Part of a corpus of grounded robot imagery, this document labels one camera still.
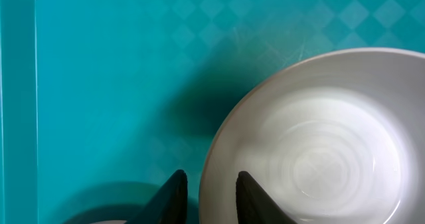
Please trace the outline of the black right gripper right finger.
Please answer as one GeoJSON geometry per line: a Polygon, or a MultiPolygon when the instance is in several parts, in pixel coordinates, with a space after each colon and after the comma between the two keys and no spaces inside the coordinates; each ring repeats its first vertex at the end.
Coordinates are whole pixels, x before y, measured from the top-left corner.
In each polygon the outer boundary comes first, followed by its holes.
{"type": "Polygon", "coordinates": [[[236,180],[236,210],[239,224],[296,224],[247,171],[236,180]]]}

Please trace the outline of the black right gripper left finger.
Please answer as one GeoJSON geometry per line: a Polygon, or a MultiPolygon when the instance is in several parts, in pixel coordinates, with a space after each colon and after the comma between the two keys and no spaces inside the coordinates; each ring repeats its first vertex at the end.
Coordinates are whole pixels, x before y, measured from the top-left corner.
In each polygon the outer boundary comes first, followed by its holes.
{"type": "Polygon", "coordinates": [[[178,169],[148,204],[125,224],[185,224],[187,220],[187,174],[178,169]]]}

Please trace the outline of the large white plate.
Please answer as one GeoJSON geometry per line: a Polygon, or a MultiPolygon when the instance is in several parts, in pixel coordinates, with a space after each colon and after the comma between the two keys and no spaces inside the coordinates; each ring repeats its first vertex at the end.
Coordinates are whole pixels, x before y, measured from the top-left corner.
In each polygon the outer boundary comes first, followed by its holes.
{"type": "Polygon", "coordinates": [[[107,220],[107,221],[98,221],[90,224],[125,224],[125,220],[107,220]]]}

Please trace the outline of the grey-green small bowl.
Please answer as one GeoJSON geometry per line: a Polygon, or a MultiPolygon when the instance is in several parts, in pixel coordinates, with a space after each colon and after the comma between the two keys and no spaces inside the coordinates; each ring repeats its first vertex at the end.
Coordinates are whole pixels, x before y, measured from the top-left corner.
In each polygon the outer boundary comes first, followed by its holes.
{"type": "Polygon", "coordinates": [[[212,141],[201,223],[237,221],[241,171],[298,223],[423,223],[424,55],[335,51],[250,91],[212,141]]]}

